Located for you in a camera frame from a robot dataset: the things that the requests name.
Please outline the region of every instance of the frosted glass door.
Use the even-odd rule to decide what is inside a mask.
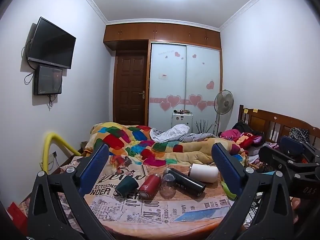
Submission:
[[[174,109],[184,109],[187,47],[152,44],[149,122],[152,128],[168,130]]]
[[[193,113],[192,130],[198,133],[196,121],[205,120],[209,128],[216,120],[214,100],[220,92],[220,51],[187,46],[186,75],[185,109]]]

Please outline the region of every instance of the screw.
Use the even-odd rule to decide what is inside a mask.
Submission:
[[[276,175],[278,176],[278,177],[282,177],[282,172],[281,171],[276,171]]]
[[[44,171],[39,171],[39,172],[38,172],[38,176],[39,176],[39,177],[44,176],[44,174],[45,174],[45,172],[44,172]]]
[[[247,173],[253,173],[253,172],[254,172],[254,169],[251,168],[251,167],[246,167],[246,168],[245,168],[245,171],[246,171]]]
[[[67,172],[67,173],[73,173],[75,170],[76,170],[76,168],[73,167],[73,166],[71,166],[71,167],[69,167],[69,168],[66,169],[66,172]]]

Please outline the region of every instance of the patchwork quilt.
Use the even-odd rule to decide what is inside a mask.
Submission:
[[[223,138],[207,138],[202,142],[156,143],[150,138],[150,130],[150,127],[143,125],[98,123],[91,129],[90,140],[85,147],[85,152],[92,153],[95,147],[99,147],[104,142],[109,146],[111,155],[130,156],[136,164],[156,167],[166,164],[188,166],[192,163],[212,163],[212,145],[220,142],[244,165],[244,151],[233,141]]]

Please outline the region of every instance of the tv screen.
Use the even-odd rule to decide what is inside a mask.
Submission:
[[[62,88],[62,69],[39,66],[35,71],[33,94],[54,95],[61,94]]]
[[[28,60],[71,69],[76,38],[40,17]]]

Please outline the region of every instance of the glass cup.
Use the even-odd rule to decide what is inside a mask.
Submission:
[[[162,176],[159,192],[160,195],[165,199],[174,197],[176,194],[176,183],[175,177],[172,174],[167,173]]]

